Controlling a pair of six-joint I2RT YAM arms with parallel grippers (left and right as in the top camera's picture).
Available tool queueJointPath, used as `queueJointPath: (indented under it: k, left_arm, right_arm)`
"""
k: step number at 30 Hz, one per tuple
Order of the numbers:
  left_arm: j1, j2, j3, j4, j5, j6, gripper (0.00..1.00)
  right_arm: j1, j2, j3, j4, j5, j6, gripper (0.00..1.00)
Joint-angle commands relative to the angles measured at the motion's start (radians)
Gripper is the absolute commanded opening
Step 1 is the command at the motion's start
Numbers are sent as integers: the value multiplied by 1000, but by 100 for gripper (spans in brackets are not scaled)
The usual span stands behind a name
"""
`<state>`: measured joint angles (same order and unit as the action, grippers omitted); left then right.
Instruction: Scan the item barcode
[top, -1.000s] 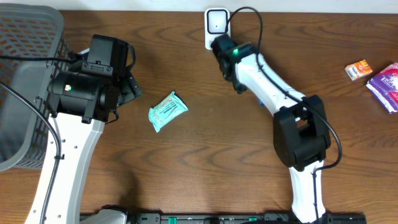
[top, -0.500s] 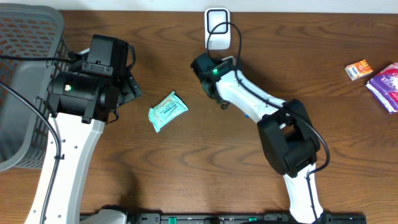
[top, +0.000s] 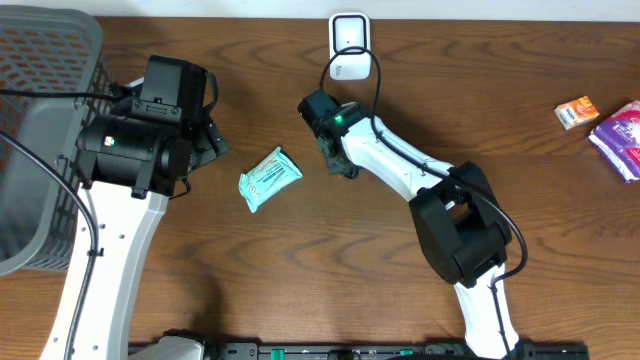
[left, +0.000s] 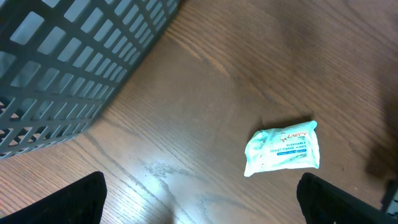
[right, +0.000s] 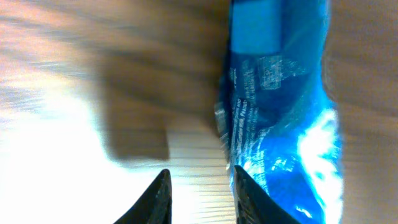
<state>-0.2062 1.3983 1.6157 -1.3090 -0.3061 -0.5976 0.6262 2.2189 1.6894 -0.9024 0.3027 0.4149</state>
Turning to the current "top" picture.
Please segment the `mint green wipes pack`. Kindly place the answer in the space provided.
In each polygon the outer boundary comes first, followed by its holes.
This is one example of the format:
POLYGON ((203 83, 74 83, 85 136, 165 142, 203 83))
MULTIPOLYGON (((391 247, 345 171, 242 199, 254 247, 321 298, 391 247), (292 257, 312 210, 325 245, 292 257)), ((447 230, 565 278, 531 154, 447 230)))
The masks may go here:
POLYGON ((240 175, 239 192, 251 213, 289 184, 302 179, 303 173, 280 146, 258 165, 240 175))

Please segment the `orange Kleenex tissue pack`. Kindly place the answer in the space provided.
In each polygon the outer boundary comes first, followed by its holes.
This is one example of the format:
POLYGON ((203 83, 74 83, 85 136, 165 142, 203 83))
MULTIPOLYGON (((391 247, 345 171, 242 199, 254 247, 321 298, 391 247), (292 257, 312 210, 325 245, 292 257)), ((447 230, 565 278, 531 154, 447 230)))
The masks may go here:
POLYGON ((558 105, 554 114, 565 130, 570 130, 595 120, 600 113, 588 96, 558 105))

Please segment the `purple Carefree pad pack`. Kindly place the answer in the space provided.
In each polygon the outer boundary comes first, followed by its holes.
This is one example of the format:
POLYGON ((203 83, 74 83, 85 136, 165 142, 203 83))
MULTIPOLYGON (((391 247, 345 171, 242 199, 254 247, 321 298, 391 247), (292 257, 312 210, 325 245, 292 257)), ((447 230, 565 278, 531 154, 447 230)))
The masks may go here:
POLYGON ((591 130, 587 139, 626 183, 639 180, 639 101, 632 101, 591 130))

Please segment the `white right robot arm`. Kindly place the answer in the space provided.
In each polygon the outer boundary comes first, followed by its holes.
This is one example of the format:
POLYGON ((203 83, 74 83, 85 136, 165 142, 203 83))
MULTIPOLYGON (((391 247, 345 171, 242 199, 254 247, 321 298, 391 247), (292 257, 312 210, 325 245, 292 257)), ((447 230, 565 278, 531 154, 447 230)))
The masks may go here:
POLYGON ((323 90, 304 97, 298 111, 330 174, 354 179, 367 170, 407 201, 424 257, 454 287, 471 352, 514 358, 519 336, 504 290, 506 247, 523 236, 484 172, 471 162, 453 166, 427 156, 360 104, 341 104, 323 90))

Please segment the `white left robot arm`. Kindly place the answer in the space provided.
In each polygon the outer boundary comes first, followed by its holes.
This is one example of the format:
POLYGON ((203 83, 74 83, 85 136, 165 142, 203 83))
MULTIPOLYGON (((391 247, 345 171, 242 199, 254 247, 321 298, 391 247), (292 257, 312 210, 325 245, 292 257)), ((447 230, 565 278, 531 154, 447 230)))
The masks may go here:
POLYGON ((213 73, 153 55, 141 83, 79 133, 74 248, 44 359, 125 359, 145 259, 177 183, 228 150, 213 73))

